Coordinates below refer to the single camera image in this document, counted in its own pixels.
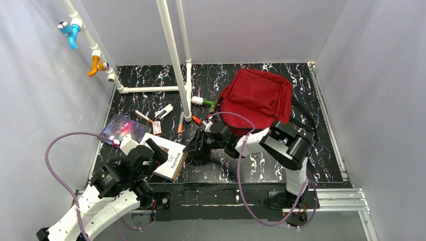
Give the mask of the white furniture book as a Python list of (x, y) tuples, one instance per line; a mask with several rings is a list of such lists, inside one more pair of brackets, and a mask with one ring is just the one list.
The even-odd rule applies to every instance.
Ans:
[(152, 173), (176, 182), (188, 155), (183, 151), (185, 145), (149, 133), (144, 134), (140, 144), (148, 146), (154, 152), (160, 150), (159, 154), (165, 158), (157, 160), (160, 165)]

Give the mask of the dark galaxy cover book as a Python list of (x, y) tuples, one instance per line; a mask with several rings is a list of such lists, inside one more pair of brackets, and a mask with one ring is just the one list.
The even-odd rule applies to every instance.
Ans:
[(98, 139), (108, 145), (118, 147), (127, 134), (130, 134), (133, 140), (140, 142), (144, 134), (150, 131), (151, 127), (147, 125), (114, 114), (100, 132), (101, 138)]

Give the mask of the red student backpack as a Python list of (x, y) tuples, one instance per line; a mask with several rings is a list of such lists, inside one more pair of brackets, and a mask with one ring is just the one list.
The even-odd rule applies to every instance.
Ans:
[(312, 115), (293, 96), (292, 84), (283, 76), (260, 70), (238, 70), (219, 95), (215, 112), (236, 136), (252, 128), (262, 131), (278, 120), (316, 132)]

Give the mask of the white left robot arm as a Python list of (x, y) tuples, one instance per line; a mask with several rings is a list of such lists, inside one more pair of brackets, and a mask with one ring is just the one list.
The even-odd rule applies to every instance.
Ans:
[(144, 178), (167, 161), (167, 153), (151, 138), (143, 144), (122, 141), (121, 149), (125, 156), (102, 166), (67, 213), (37, 231), (38, 240), (93, 240), (126, 213), (156, 205), (155, 192)]

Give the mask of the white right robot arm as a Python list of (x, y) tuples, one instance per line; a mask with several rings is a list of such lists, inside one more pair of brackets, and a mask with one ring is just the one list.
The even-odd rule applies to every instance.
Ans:
[(286, 192), (297, 196), (307, 181), (307, 159), (315, 139), (313, 134), (298, 132), (293, 125), (275, 121), (270, 127), (249, 135), (235, 135), (222, 122), (198, 128), (183, 149), (193, 156), (205, 156), (212, 149), (223, 149), (232, 158), (266, 152), (285, 168)]

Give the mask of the short orange marker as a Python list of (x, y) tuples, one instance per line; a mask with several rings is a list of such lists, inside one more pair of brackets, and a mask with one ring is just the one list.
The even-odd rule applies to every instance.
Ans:
[(197, 124), (197, 125), (201, 125), (202, 124), (202, 121), (199, 119), (199, 118), (197, 118), (196, 116), (192, 116), (192, 120)]

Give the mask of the small red white card box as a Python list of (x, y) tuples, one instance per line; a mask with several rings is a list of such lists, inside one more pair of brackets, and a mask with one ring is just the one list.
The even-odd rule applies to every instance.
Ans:
[(161, 121), (152, 122), (152, 126), (153, 126), (153, 134), (154, 135), (162, 134)]

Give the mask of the grey orange-capped marker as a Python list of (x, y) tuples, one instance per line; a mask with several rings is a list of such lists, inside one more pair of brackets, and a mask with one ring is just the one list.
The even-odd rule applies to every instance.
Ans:
[(184, 112), (181, 113), (180, 115), (180, 119), (179, 119), (179, 123), (178, 123), (178, 129), (177, 129), (177, 133), (181, 134), (183, 131), (183, 121), (184, 121)]

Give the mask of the white orange-tipped marker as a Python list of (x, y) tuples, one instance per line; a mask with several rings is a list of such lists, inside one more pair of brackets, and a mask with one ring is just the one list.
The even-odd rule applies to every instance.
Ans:
[(153, 123), (153, 122), (154, 122), (153, 120), (151, 120), (149, 117), (147, 117), (146, 115), (142, 114), (142, 113), (141, 113), (140, 111), (138, 111), (138, 110), (136, 110), (136, 111), (135, 111), (135, 113), (136, 113), (136, 115), (137, 115), (137, 116), (139, 116), (139, 117), (141, 117), (141, 118), (145, 119), (146, 121), (148, 121), (148, 122), (150, 122), (150, 123)]

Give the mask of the white stapler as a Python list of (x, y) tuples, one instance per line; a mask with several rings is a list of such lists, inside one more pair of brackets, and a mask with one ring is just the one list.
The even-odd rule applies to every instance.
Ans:
[(172, 104), (168, 104), (163, 109), (155, 112), (155, 119), (163, 120), (172, 111), (173, 111)]

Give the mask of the orange faucet valve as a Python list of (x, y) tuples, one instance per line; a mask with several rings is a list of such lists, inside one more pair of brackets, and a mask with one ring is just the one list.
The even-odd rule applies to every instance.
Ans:
[(93, 55), (92, 56), (92, 66), (91, 70), (88, 72), (89, 77), (95, 76), (99, 71), (107, 71), (109, 70), (110, 65), (107, 61), (100, 61), (100, 57)]

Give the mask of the blue faucet valve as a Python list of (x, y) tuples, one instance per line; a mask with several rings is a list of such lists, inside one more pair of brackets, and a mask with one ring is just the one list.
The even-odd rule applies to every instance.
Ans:
[(77, 36), (81, 30), (81, 26), (74, 23), (69, 24), (67, 21), (60, 21), (57, 25), (58, 30), (67, 37), (68, 44), (71, 49), (77, 49)]

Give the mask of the white PVC pipe frame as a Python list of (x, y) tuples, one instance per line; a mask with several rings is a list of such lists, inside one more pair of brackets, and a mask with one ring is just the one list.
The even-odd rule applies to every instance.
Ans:
[[(184, 81), (167, 1), (156, 1), (156, 3), (157, 3), (162, 27), (164, 30), (177, 85), (176, 86), (155, 86), (155, 87), (134, 87), (134, 88), (125, 87), (120, 82), (118, 75), (116, 74), (116, 72), (114, 71), (112, 67), (110, 67), (109, 70), (105, 71), (108, 74), (107, 80), (109, 82), (114, 83), (117, 91), (119, 91), (119, 93), (121, 94), (141, 93), (141, 92), (178, 91), (180, 99), (181, 99), (182, 107), (183, 107), (184, 120), (187, 122), (190, 122), (192, 120), (191, 100), (190, 100), (191, 90), (192, 90), (191, 83), (190, 83), (191, 60), (187, 60), (186, 62), (187, 78), (186, 78), (186, 81)], [(81, 30), (79, 33), (82, 33), (86, 37), (88, 43), (90, 44), (90, 48), (92, 50), (92, 56), (96, 55), (100, 57), (100, 61), (107, 61), (101, 48), (99, 47), (98, 43), (94, 41), (90, 32), (87, 30), (86, 25), (84, 24), (79, 12), (74, 8), (71, 1), (65, 1), (65, 4), (68, 8), (68, 13), (71, 18), (71, 23), (69, 24), (76, 23), (81, 26)]]

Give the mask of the aluminium rail frame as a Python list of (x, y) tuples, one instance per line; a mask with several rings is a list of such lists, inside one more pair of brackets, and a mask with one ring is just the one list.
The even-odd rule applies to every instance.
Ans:
[[(135, 194), (128, 191), (117, 199), (98, 199), (94, 193), (85, 193), (80, 196), (79, 204), (58, 222), (57, 231), (64, 235), (61, 240), (80, 240), (84, 233), (94, 239), (125, 214), (148, 213), (150, 207), (155, 208), (156, 221), (251, 218), (236, 189), (159, 192), (154, 199), (140, 204)], [(378, 239), (361, 189), (309, 189), (300, 201), (307, 203), (308, 212), (357, 211), (367, 240)]]

